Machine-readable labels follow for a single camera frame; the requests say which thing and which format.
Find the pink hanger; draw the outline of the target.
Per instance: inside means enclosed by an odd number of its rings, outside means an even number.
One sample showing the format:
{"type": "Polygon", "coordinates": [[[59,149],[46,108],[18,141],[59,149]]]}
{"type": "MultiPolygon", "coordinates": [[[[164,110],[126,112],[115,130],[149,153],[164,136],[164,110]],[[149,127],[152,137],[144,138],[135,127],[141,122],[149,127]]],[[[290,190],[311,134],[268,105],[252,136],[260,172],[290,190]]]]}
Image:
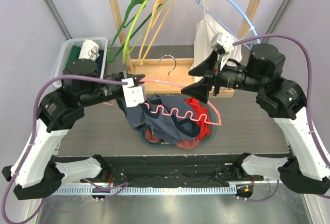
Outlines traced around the pink hanger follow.
{"type": "MultiPolygon", "coordinates": [[[[123,86],[126,83],[119,82],[119,81],[106,81],[110,84],[118,83],[119,85],[123,86]]],[[[175,82],[163,81],[153,78],[144,78],[142,79],[139,84],[143,85],[143,83],[160,83],[160,84],[167,84],[171,86],[175,86],[178,88],[184,88],[183,85],[180,85],[175,82]]],[[[146,101],[143,104],[139,104],[136,107],[127,108],[125,104],[124,97],[118,98],[117,103],[121,110],[124,112],[126,118],[129,120],[136,119],[137,122],[144,122],[145,116],[149,116],[152,119],[157,120],[164,120],[165,118],[170,118],[172,122],[175,122],[177,119],[179,120],[187,120],[191,122],[195,122],[197,124],[206,124],[206,125],[217,125],[221,126],[222,121],[219,114],[219,111],[208,102],[207,104],[213,108],[214,112],[217,115],[217,122],[211,122],[210,118],[206,113],[198,114],[190,105],[188,105],[185,101],[181,98],[177,98],[174,95],[165,95],[166,98],[170,99],[168,102],[164,100],[161,101],[160,104],[152,104],[151,100],[146,98],[146,101]]]]}

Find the white tank top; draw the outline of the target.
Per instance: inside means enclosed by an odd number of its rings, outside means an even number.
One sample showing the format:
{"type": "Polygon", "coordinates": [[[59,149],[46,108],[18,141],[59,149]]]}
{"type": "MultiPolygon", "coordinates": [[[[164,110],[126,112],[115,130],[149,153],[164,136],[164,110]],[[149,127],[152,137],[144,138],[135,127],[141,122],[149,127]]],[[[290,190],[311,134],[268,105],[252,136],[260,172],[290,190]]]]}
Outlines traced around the white tank top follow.
{"type": "Polygon", "coordinates": [[[216,17],[211,14],[208,8],[208,0],[202,0],[204,9],[204,18],[196,25],[196,35],[194,40],[193,50],[193,64],[190,69],[200,65],[212,52],[210,46],[211,40],[214,35],[221,32],[227,35],[233,41],[238,39],[232,34],[232,32],[221,23],[216,17]]]}

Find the navy tank top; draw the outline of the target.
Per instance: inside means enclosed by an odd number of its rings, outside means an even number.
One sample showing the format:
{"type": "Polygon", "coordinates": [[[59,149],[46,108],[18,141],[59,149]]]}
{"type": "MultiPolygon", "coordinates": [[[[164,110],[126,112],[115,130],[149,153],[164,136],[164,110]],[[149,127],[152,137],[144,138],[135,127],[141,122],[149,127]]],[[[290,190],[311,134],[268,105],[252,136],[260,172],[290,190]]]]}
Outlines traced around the navy tank top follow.
{"type": "MultiPolygon", "coordinates": [[[[158,94],[153,94],[148,99],[151,100],[152,104],[160,104],[162,100],[165,102],[170,100],[166,98],[165,95],[158,94]]],[[[198,137],[201,131],[197,123],[187,120],[177,119],[175,122],[172,122],[170,118],[155,120],[149,116],[145,116],[144,122],[137,122],[136,119],[129,120],[128,118],[126,118],[126,120],[135,131],[151,129],[156,138],[163,139],[168,143],[177,143],[181,140],[193,140],[198,137]]]]}

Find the maroon graphic tank top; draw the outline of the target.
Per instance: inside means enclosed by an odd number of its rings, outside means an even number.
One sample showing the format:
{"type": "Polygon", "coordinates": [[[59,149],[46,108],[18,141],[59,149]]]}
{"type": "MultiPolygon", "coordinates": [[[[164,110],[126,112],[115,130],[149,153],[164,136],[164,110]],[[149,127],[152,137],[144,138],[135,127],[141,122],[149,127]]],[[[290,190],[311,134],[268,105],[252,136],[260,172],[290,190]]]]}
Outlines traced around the maroon graphic tank top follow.
{"type": "Polygon", "coordinates": [[[193,140],[181,140],[177,143],[168,143],[165,142],[163,139],[156,138],[154,134],[152,133],[151,129],[148,129],[145,131],[144,139],[147,143],[151,145],[157,145],[157,146],[177,146],[179,148],[191,150],[199,145],[200,141],[198,138],[194,138],[193,140]]]}

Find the yellow hanger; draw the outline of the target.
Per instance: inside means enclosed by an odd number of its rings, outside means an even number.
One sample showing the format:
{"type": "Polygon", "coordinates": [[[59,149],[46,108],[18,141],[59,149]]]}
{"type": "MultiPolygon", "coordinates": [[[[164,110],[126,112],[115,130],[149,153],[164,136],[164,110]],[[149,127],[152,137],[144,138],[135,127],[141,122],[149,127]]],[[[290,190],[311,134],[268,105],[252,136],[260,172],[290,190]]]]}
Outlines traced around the yellow hanger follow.
{"type": "Polygon", "coordinates": [[[165,12],[164,14],[164,17],[163,19],[160,21],[159,23],[159,26],[157,28],[157,30],[155,31],[155,34],[154,36],[152,37],[151,41],[150,41],[150,44],[149,46],[147,47],[144,55],[142,54],[143,52],[143,49],[144,49],[144,46],[145,46],[145,43],[149,37],[149,34],[151,32],[151,30],[154,28],[154,26],[157,24],[161,14],[163,13],[163,10],[164,10],[164,7],[166,5],[166,3],[168,2],[169,0],[155,0],[155,3],[153,5],[153,9],[152,9],[152,12],[151,12],[151,18],[150,18],[150,22],[149,22],[149,25],[147,27],[147,30],[146,30],[146,33],[145,33],[145,37],[143,39],[143,42],[142,42],[142,45],[141,45],[141,48],[140,48],[140,51],[139,51],[139,56],[138,56],[138,63],[140,66],[143,65],[144,63],[144,60],[146,59],[155,39],[157,38],[159,32],[160,32],[160,29],[162,28],[170,10],[172,9],[173,7],[173,4],[175,2],[175,0],[171,0],[170,1],[170,4],[169,4],[169,7],[168,7],[168,10],[165,12]]]}

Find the green plastic hanger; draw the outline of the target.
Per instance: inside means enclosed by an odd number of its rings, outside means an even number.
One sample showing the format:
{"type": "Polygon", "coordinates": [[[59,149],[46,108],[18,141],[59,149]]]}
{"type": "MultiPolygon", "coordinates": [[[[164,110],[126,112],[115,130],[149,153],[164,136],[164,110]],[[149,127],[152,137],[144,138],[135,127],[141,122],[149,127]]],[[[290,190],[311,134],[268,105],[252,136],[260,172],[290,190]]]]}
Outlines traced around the green plastic hanger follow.
{"type": "MultiPolygon", "coordinates": [[[[117,27],[117,33],[115,34],[111,45],[109,45],[108,49],[107,49],[107,62],[108,63],[112,63],[114,62],[114,60],[118,57],[118,55],[123,51],[124,49],[124,45],[126,42],[126,38],[124,38],[124,29],[126,29],[133,21],[136,17],[138,17],[138,12],[134,15],[131,15],[131,19],[128,20],[128,18],[130,17],[130,14],[133,13],[133,9],[136,6],[142,6],[145,4],[147,4],[146,0],[131,0],[131,2],[129,3],[126,12],[125,12],[125,16],[124,19],[121,21],[121,16],[120,16],[120,11],[119,11],[119,7],[117,0],[109,0],[110,2],[110,7],[112,8],[112,13],[113,13],[113,17],[114,17],[114,21],[115,21],[115,25],[117,27]],[[117,52],[115,54],[112,53],[112,48],[113,45],[115,43],[115,41],[117,40],[117,38],[119,37],[119,40],[122,43],[122,46],[117,50],[117,52]]],[[[145,20],[136,28],[135,31],[133,31],[133,33],[130,35],[129,40],[145,25],[145,23],[151,18],[151,13],[145,18],[145,20]]]]}

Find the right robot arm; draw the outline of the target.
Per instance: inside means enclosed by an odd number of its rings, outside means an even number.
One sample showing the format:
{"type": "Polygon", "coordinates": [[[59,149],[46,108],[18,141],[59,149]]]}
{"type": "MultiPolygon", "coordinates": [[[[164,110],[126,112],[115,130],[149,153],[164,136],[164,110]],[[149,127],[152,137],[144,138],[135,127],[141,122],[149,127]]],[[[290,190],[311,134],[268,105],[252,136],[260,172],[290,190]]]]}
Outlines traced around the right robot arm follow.
{"type": "Polygon", "coordinates": [[[282,77],[285,56],[270,44],[252,46],[246,65],[234,59],[220,67],[226,52],[216,46],[211,54],[189,71],[199,81],[182,93],[207,102],[220,88],[256,93],[256,103],[284,133],[293,155],[283,158],[243,153],[233,163],[239,180],[252,175],[280,180],[295,193],[324,195],[329,190],[329,166],[314,143],[316,133],[307,120],[307,99],[300,85],[282,77]]]}

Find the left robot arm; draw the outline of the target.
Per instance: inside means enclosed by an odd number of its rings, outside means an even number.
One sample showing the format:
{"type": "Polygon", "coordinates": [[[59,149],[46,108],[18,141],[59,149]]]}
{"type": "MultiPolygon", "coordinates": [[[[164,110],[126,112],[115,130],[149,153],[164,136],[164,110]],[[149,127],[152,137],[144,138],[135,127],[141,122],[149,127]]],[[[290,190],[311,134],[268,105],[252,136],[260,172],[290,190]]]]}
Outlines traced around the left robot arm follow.
{"type": "Polygon", "coordinates": [[[25,151],[14,165],[2,169],[7,181],[14,180],[17,199],[46,198],[61,185],[82,179],[108,180],[111,167],[101,155],[59,163],[52,160],[53,152],[74,123],[84,117],[86,107],[123,98],[125,88],[142,89],[144,77],[119,72],[101,79],[95,61],[78,59],[55,78],[61,80],[60,88],[47,95],[39,93],[25,151]]]}

